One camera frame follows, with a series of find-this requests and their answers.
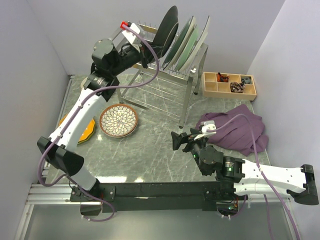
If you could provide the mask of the dark brown rimmed plate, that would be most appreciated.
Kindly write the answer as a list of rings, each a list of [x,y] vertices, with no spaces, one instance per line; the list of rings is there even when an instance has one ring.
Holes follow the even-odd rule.
[[[178,8],[173,5],[165,14],[154,36],[151,46],[163,46],[164,53],[169,50],[179,27]]]

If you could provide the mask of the floral patterned plate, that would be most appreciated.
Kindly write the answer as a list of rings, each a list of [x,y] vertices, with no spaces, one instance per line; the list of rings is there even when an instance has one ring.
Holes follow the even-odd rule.
[[[102,118],[99,122],[101,130],[109,137],[122,138],[132,133],[138,125],[137,118]]]
[[[109,137],[123,138],[131,134],[138,125],[136,111],[127,104],[114,104],[107,107],[99,117],[101,130]]]

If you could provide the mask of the orange dotted scalloped plate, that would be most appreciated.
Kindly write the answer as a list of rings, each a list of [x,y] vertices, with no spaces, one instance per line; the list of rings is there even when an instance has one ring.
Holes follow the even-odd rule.
[[[87,125],[87,127],[85,128],[84,131],[93,131],[95,130],[96,127],[96,122],[95,120],[92,118],[91,121],[89,122],[89,124]]]

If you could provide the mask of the cream divided plate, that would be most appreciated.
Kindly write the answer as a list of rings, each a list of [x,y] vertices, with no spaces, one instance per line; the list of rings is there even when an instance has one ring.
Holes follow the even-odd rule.
[[[88,80],[88,78],[86,77],[86,78],[84,78],[84,79],[82,80],[82,82],[80,83],[80,88],[81,88],[82,90],[87,88],[87,87],[86,87],[86,82],[87,82],[87,80]]]

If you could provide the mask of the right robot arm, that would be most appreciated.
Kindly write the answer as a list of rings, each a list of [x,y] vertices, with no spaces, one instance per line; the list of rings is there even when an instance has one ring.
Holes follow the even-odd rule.
[[[277,167],[257,165],[247,159],[224,155],[206,137],[198,137],[198,131],[191,134],[171,132],[172,149],[184,145],[184,153],[191,153],[199,171],[204,176],[215,174],[215,179],[225,182],[219,187],[222,198],[230,200],[233,196],[276,195],[292,197],[301,205],[319,204],[315,174],[312,165],[300,167]]]

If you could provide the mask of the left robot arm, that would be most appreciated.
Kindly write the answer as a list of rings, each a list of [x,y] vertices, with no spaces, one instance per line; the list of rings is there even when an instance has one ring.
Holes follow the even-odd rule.
[[[61,170],[63,177],[78,185],[88,201],[101,198],[99,180],[87,170],[84,158],[75,153],[78,141],[98,108],[108,102],[116,89],[122,87],[117,76],[139,62],[144,68],[149,63],[158,64],[167,50],[163,43],[156,40],[148,42],[141,39],[137,47],[128,43],[125,50],[117,50],[110,39],[96,42],[90,75],[76,104],[49,137],[42,136],[37,141],[42,153],[37,178],[43,186],[47,184],[42,180],[42,171],[44,163],[48,162]]]

